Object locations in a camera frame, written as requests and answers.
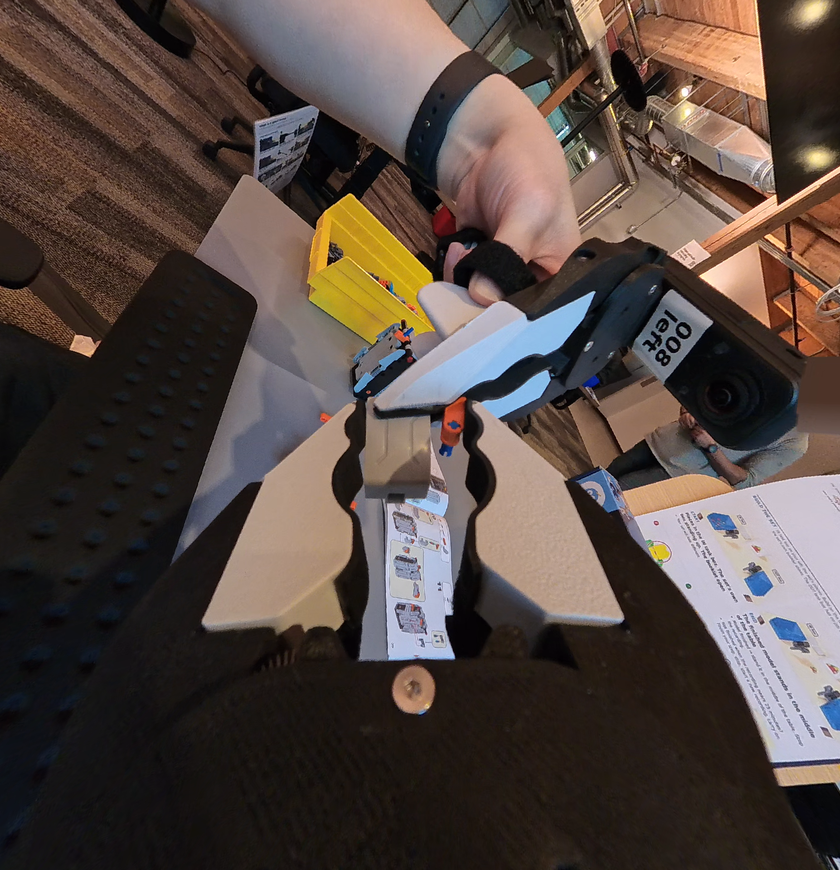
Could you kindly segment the printed paper sign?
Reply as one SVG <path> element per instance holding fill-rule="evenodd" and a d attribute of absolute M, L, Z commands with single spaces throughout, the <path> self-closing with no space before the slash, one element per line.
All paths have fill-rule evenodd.
<path fill-rule="evenodd" d="M 303 106 L 253 123 L 253 177 L 278 192 L 291 183 L 314 134 L 319 111 Z"/>

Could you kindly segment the person's left hand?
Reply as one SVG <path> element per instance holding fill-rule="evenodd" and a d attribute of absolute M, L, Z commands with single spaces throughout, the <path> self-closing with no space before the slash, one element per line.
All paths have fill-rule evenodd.
<path fill-rule="evenodd" d="M 563 150 L 505 77 L 484 78 L 453 115 L 437 172 L 459 227 L 510 246 L 540 280 L 581 244 Z"/>

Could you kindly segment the silver ventilation duct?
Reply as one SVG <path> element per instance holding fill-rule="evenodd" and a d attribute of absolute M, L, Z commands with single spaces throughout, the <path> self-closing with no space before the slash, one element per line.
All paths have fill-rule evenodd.
<path fill-rule="evenodd" d="M 676 150 L 722 177 L 774 194 L 771 146 L 748 126 L 689 100 L 649 96 L 646 112 Z"/>

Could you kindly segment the black monitor screen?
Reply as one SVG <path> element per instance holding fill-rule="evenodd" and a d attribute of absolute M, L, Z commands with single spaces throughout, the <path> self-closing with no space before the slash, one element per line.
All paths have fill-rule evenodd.
<path fill-rule="evenodd" d="M 777 199 L 840 166 L 840 1 L 758 1 Z"/>

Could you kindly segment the blue robot kit box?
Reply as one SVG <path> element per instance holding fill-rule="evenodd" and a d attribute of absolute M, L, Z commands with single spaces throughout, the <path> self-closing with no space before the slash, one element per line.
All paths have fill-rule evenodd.
<path fill-rule="evenodd" d="M 624 498 L 622 489 L 610 473 L 597 467 L 572 477 L 570 481 L 579 484 L 607 513 L 617 515 L 631 537 L 640 546 L 645 545 L 643 533 Z"/>

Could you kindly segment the black blue toy robot model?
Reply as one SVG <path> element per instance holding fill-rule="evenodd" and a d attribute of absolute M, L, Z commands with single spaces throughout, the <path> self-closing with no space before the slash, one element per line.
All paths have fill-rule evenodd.
<path fill-rule="evenodd" d="M 405 320 L 393 323 L 354 356 L 350 383 L 355 397 L 365 400 L 379 395 L 414 364 L 413 334 Z"/>

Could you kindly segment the black wristband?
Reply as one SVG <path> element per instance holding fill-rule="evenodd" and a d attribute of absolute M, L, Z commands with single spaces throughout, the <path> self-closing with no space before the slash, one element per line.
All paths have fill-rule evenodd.
<path fill-rule="evenodd" d="M 451 61 L 429 87 L 408 132 L 405 164 L 427 188 L 438 189 L 437 164 L 447 127 L 476 86 L 500 71 L 469 50 Z"/>

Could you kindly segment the printed task sheet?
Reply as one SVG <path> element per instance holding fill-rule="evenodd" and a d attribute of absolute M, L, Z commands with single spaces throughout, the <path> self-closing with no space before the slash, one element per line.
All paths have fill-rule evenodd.
<path fill-rule="evenodd" d="M 719 646 L 771 763 L 840 763 L 840 474 L 636 522 Z"/>

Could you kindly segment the grey desk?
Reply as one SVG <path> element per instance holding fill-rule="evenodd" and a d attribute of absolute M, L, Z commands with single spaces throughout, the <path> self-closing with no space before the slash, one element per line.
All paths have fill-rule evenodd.
<path fill-rule="evenodd" d="M 349 362 L 364 344 L 308 300 L 315 230 L 250 176 L 242 176 L 195 256 L 258 303 L 177 559 L 245 485 L 348 402 Z"/>

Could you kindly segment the grey curved building piece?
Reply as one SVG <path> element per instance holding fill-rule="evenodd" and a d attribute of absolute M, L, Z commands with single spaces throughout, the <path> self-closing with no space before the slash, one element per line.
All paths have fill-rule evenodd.
<path fill-rule="evenodd" d="M 391 502 L 425 498 L 431 482 L 429 415 L 384 419 L 373 401 L 366 403 L 366 410 L 365 497 Z"/>

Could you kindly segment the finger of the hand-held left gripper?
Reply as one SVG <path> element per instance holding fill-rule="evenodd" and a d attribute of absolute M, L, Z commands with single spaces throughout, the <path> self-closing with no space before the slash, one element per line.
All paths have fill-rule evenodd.
<path fill-rule="evenodd" d="M 440 341 L 375 400 L 380 417 L 440 411 L 458 397 L 503 397 L 543 371 L 583 321 L 590 291 L 537 319 L 511 302 L 483 307 L 466 290 L 422 290 L 418 299 Z"/>
<path fill-rule="evenodd" d="M 550 371 L 539 372 L 506 396 L 475 401 L 500 420 L 522 419 L 553 399 L 566 393 L 561 377 L 551 377 Z"/>

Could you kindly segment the black floor stand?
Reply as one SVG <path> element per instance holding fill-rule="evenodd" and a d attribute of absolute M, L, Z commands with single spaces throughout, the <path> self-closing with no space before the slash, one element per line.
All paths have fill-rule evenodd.
<path fill-rule="evenodd" d="M 621 96 L 632 110 L 636 112 L 645 111 L 647 95 L 643 81 L 638 69 L 624 50 L 616 49 L 612 53 L 610 56 L 610 68 L 617 87 L 564 137 L 561 142 L 564 149 Z"/>

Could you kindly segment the person's left forearm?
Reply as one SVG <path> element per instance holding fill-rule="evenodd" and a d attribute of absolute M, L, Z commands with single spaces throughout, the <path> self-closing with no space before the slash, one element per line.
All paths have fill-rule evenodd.
<path fill-rule="evenodd" d="M 425 1 L 194 1 L 307 103 L 404 158 L 430 86 L 468 51 Z"/>

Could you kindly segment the cardboard box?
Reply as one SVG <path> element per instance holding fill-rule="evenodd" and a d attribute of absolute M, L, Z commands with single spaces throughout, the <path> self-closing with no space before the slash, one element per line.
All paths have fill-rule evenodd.
<path fill-rule="evenodd" d="M 680 403 L 654 376 L 634 376 L 599 388 L 568 410 L 593 467 L 606 468 L 659 426 L 676 421 Z"/>

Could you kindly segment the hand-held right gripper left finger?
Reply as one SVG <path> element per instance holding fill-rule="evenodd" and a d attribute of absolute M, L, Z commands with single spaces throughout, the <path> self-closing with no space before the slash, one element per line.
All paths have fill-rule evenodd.
<path fill-rule="evenodd" d="M 364 403 L 343 407 L 262 480 L 202 625 L 210 633 L 335 630 L 358 658 L 369 568 L 353 504 Z"/>

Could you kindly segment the white instruction booklet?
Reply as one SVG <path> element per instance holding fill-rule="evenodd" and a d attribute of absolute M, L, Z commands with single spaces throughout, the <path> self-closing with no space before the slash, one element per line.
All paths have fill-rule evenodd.
<path fill-rule="evenodd" d="M 389 660 L 455 658 L 446 625 L 454 591 L 447 485 L 435 451 L 430 459 L 426 496 L 384 506 Z"/>

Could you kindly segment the orange connector piece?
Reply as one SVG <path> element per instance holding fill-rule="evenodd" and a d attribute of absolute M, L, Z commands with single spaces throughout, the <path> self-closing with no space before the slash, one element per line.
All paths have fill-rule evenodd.
<path fill-rule="evenodd" d="M 439 454 L 451 457 L 461 441 L 465 427 L 467 398 L 458 397 L 443 412 L 441 423 Z"/>

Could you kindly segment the black office chair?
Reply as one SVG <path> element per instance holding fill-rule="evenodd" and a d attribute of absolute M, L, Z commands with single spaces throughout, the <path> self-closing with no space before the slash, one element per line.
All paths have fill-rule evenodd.
<path fill-rule="evenodd" d="M 306 101 L 277 82 L 259 65 L 249 72 L 247 85 L 251 96 L 268 111 L 267 117 L 308 106 Z M 252 142 L 209 140 L 203 144 L 202 154 L 211 161 L 217 160 L 221 150 L 248 155 L 252 157 L 253 174 L 253 123 L 241 116 L 224 117 L 220 124 L 223 131 L 232 135 L 240 128 L 252 137 Z M 360 159 L 360 152 L 360 134 L 320 112 L 301 166 L 291 183 L 282 190 L 297 182 L 320 212 L 348 195 L 361 199 L 387 167 L 391 157 L 378 146 L 373 146 L 365 159 Z"/>

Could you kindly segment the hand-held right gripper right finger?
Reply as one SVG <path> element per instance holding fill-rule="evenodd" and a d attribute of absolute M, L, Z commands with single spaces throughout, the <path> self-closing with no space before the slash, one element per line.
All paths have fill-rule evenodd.
<path fill-rule="evenodd" d="M 454 592 L 452 647 L 477 656 L 492 631 L 534 649 L 552 625 L 624 621 L 604 560 L 624 525 L 477 402 L 466 405 L 469 515 Z"/>

